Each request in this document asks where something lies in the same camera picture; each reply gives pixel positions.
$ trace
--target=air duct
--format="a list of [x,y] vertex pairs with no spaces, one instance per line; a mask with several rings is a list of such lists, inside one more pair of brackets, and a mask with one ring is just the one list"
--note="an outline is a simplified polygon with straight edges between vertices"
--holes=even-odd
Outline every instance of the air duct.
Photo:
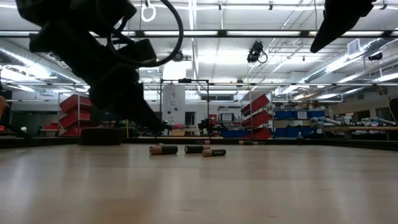
[[40,68],[43,70],[43,72],[48,74],[56,73],[58,76],[57,81],[59,82],[81,82],[81,79],[75,76],[71,71],[64,69],[56,63],[53,63],[36,54],[32,54],[28,50],[23,49],[22,47],[19,47],[4,39],[0,39],[0,52],[30,67],[32,65],[40,65]]
[[379,38],[379,39],[373,40],[373,41],[369,42],[368,44],[366,44],[365,46],[363,46],[361,49],[361,53],[359,55],[357,55],[356,57],[350,57],[350,55],[348,55],[348,54],[341,55],[337,59],[326,63],[326,65],[324,65],[321,69],[317,69],[316,72],[310,73],[309,76],[307,76],[303,79],[303,82],[310,83],[310,82],[316,80],[317,78],[320,78],[320,77],[325,76],[331,72],[334,72],[340,68],[343,68],[347,64],[354,62],[355,59],[357,59],[357,58],[371,55],[371,54],[377,52],[382,47],[391,43],[392,41],[395,41],[395,39]]

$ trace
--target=white hook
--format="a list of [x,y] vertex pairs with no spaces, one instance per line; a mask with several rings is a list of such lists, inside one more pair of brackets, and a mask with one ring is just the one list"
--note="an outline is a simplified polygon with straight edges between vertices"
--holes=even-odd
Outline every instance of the white hook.
[[[153,21],[155,19],[155,17],[156,17],[156,8],[155,8],[155,6],[152,5],[149,0],[147,0],[147,3],[148,3],[148,6],[142,6],[141,7],[141,19],[144,22]],[[148,19],[144,15],[145,9],[151,9],[152,10],[152,16],[150,18],[148,18]]]

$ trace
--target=wooden floor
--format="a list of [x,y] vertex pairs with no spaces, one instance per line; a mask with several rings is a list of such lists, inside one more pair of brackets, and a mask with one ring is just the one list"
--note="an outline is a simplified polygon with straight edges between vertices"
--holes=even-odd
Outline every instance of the wooden floor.
[[398,223],[396,152],[213,146],[226,157],[202,158],[148,148],[0,151],[0,223]]

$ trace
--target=battery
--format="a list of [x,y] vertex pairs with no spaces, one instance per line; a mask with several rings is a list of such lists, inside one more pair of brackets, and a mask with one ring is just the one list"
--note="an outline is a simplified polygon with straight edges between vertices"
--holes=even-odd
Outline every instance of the battery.
[[205,149],[201,152],[203,157],[211,157],[211,156],[225,156],[226,150],[225,149]]
[[171,155],[178,153],[177,146],[151,146],[149,153],[153,156],[156,155]]
[[210,146],[185,146],[186,154],[200,154],[205,149],[211,149]]
[[253,141],[239,141],[239,144],[242,146],[252,146],[254,145]]
[[209,145],[210,144],[210,141],[202,141],[202,140],[198,140],[198,141],[196,141],[196,143],[195,144],[206,144],[206,145]]

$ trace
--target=blue storage bin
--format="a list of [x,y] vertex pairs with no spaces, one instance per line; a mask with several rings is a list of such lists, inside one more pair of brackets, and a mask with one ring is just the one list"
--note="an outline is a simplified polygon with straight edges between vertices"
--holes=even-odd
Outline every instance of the blue storage bin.
[[316,132],[317,129],[316,128],[302,128],[301,129],[301,136],[305,137],[305,136],[309,136],[311,134],[311,132]]
[[275,118],[277,119],[290,119],[293,118],[293,112],[292,111],[276,111],[275,112]]
[[224,138],[235,138],[236,131],[221,131]]
[[308,118],[321,118],[325,116],[324,111],[311,111]]
[[286,138],[286,128],[276,128],[274,137],[275,138]]
[[235,138],[244,138],[248,134],[251,134],[251,131],[241,130],[241,131],[234,131],[234,133],[235,133],[235,135],[234,135]]
[[288,138],[298,138],[299,132],[302,128],[286,128],[286,137]]
[[298,119],[298,118],[299,118],[299,112],[304,112],[304,113],[306,113],[306,114],[307,114],[307,119],[310,119],[310,112],[308,112],[308,111],[294,111],[294,112],[293,112],[293,117],[294,117],[295,119]]

